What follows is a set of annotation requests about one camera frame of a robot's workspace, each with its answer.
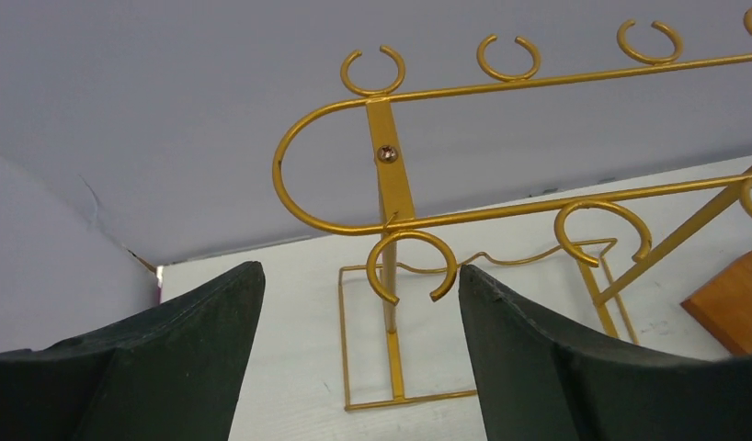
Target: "wooden object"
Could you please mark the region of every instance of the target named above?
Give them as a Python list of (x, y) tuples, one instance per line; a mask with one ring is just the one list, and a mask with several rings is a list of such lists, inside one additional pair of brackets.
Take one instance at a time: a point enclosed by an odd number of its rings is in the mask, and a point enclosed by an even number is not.
[(735, 356), (752, 354), (752, 251), (682, 302)]

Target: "gold wire base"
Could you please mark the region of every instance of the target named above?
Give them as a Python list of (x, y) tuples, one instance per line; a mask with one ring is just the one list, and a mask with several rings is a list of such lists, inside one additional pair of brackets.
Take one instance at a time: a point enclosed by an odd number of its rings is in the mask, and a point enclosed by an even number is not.
[[(601, 266), (603, 267), (604, 274), (606, 275), (606, 279), (609, 281), (609, 283), (612, 283), (614, 281), (614, 277), (611, 274), (611, 270), (609, 267), (609, 263), (606, 260), (605, 254), (614, 247), (615, 244), (617, 244), (617, 239), (615, 238), (606, 238), (606, 239), (595, 239), (590, 241), (582, 241), (582, 242), (574, 242), (573, 246), (582, 248), (584, 246), (588, 245), (598, 245), (598, 244), (605, 244), (606, 246), (600, 251), (598, 254), (598, 259), (601, 263)], [(545, 257), (550, 256), (551, 254), (554, 254), (563, 248), (560, 245), (555, 246), (554, 248), (547, 250), (543, 253), (536, 254), (531, 257), (527, 257), (524, 259), (519, 260), (498, 260), (493, 258), (490, 254), (486, 252), (479, 252), (468, 259), (464, 260), (458, 265), (458, 268), (462, 265), (467, 265), (473, 262), (474, 260), (483, 257), (490, 263), (497, 265), (497, 266), (522, 266), (534, 262), (538, 262), (542, 260)], [(590, 294), (590, 298), (594, 299), (599, 293), (600, 289), (598, 287), (598, 282), (595, 279), (595, 276), (592, 273), (592, 270), (589, 266), (586, 266), (580, 262), (577, 262), (577, 265), (579, 267), (579, 271), (582, 275), (582, 279), (585, 281), (585, 286), (587, 287), (587, 291)], [(397, 266), (409, 271), (411, 273), (415, 274), (443, 274), (447, 271), (446, 267), (443, 268), (432, 268), (432, 269), (424, 269), (424, 268), (415, 268), (406, 264), (403, 264), (401, 262), (397, 263)], [(347, 345), (347, 325), (346, 325), (346, 309), (344, 304), (344, 273), (350, 272), (350, 271), (365, 271), (366, 266), (365, 265), (357, 265), (357, 266), (344, 266), (338, 270), (338, 312), (339, 312), (339, 320), (340, 320), (340, 330), (341, 330), (341, 359), (343, 361), (343, 372), (344, 372), (344, 410), (347, 412), (352, 411), (361, 411), (361, 410), (368, 410), (368, 409), (379, 409), (379, 408), (385, 408), (385, 407), (394, 407), (394, 406), (401, 406), (401, 405), (407, 405), (407, 404), (417, 404), (420, 402), (428, 402), (428, 401), (440, 401), (440, 400), (449, 400), (453, 398), (463, 398), (463, 397), (472, 397), (476, 395), (476, 390), (460, 390), (455, 392), (444, 392), (444, 393), (435, 393), (430, 395), (421, 395), (416, 397), (406, 397), (405, 396), (405, 387), (404, 387), (404, 376), (403, 376), (403, 361), (401, 359), (401, 352), (400, 352), (400, 339), (398, 335), (398, 330), (395, 327), (392, 331), (390, 331), (388, 326), (385, 326), (384, 334), (387, 340), (387, 356), (389, 360), (389, 368), (390, 368), (390, 378), (392, 382), (392, 395), (393, 397), (390, 400), (382, 400), (382, 401), (367, 401), (367, 402), (360, 402), (360, 403), (352, 403), (351, 402), (351, 386), (350, 386), (350, 378), (349, 378), (349, 368), (348, 368), (348, 345)], [(382, 269), (381, 264), (377, 265), (377, 269)], [(620, 298), (619, 293), (614, 296), (614, 299), (617, 304), (617, 308), (619, 310), (620, 316), (622, 317), (622, 321), (625, 324), (625, 327), (628, 331), (628, 336), (632, 343), (638, 345), (638, 338), (636, 337), (636, 333), (633, 329), (633, 326), (631, 324), (631, 318), (628, 315), (627, 310), (625, 309), (625, 306), (622, 302), (622, 299)], [(387, 313), (388, 305), (385, 304), (385, 314)], [(600, 319), (601, 325), (603, 326), (604, 332), (614, 338), (620, 338), (619, 334), (617, 332), (617, 329), (614, 325), (614, 321), (611, 319), (611, 315), (609, 313), (609, 309), (606, 305), (602, 306), (596, 306), (596, 313), (598, 314), (598, 318)]]

